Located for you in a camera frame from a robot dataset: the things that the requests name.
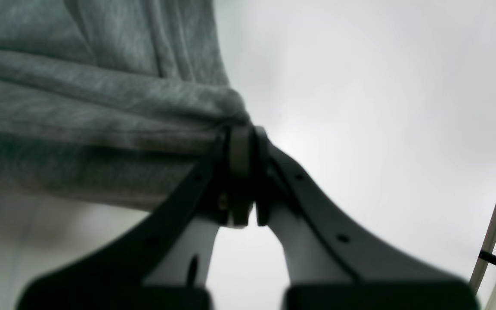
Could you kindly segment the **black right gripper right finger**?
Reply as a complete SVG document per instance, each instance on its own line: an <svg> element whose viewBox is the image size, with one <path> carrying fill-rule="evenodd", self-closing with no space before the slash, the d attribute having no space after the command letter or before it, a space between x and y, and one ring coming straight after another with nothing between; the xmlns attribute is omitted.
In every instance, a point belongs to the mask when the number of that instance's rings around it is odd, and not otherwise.
<svg viewBox="0 0 496 310"><path fill-rule="evenodd" d="M283 310L476 310L460 277L376 237L307 172L254 130L257 222L282 245L290 285Z"/></svg>

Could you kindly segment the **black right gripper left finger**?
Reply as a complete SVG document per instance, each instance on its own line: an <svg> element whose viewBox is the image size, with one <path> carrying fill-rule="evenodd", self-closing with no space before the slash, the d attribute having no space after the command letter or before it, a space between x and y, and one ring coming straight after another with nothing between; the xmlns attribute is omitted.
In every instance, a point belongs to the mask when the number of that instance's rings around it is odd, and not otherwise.
<svg viewBox="0 0 496 310"><path fill-rule="evenodd" d="M233 126L167 200L109 245L34 280L18 310L212 310L205 288L221 227L254 203L254 126Z"/></svg>

